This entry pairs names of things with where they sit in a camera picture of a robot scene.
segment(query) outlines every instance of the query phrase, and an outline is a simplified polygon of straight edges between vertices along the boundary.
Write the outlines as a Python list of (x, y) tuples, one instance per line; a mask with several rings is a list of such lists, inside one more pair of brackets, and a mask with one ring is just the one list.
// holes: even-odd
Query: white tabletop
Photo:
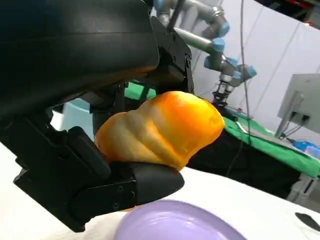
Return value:
[[(111, 240), (123, 212), (92, 219), (73, 233), (13, 183), (20, 172), (15, 156), (0, 145), (1, 240)], [(295, 212), (320, 223), (320, 214), (228, 178), (190, 168), (181, 171), (185, 186), (169, 196), (204, 208), (225, 220), (248, 240), (320, 240)]]

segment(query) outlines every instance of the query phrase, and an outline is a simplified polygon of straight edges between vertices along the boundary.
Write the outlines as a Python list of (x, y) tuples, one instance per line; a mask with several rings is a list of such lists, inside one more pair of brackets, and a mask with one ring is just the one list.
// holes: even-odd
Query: computer monitor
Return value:
[(286, 90), (278, 117), (283, 118), (292, 106), (292, 98), (295, 93), (302, 96), (302, 101), (294, 106), (290, 122), (301, 125), (313, 132), (320, 134), (320, 74), (294, 74)]

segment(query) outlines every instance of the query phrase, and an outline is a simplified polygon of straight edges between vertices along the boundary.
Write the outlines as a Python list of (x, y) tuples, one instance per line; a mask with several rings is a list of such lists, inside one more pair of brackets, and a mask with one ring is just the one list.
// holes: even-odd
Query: ceiling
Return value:
[(317, 27), (318, 20), (310, 16), (315, 9), (320, 10), (320, 0), (255, 0), (268, 8), (297, 19), (301, 22), (308, 22), (312, 26)]

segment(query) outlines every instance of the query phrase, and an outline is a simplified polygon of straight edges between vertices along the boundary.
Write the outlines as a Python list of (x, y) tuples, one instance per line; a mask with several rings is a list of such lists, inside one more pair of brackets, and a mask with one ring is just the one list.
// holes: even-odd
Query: green tablecloth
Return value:
[[(232, 134), (237, 139), (243, 140), (247, 144), (249, 143), (248, 134), (241, 131), (239, 126), (234, 121), (224, 118), (224, 122), (224, 129), (228, 133)], [(239, 117), (238, 122), (242, 126), (248, 126), (248, 121), (244, 117)], [(273, 136), (254, 120), (250, 121), (250, 128), (264, 135), (271, 137)], [(314, 158), (252, 135), (250, 136), (250, 140), (253, 148), (260, 150), (261, 152), (281, 161), (282, 163), (298, 170), (301, 173), (309, 175), (312, 178), (316, 178), (318, 176), (320, 162)]]

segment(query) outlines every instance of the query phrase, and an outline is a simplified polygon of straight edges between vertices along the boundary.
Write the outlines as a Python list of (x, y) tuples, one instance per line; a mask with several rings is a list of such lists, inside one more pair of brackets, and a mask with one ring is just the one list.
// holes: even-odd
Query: purple plate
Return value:
[(158, 200), (127, 213), (114, 240), (246, 240), (216, 215), (189, 203)]

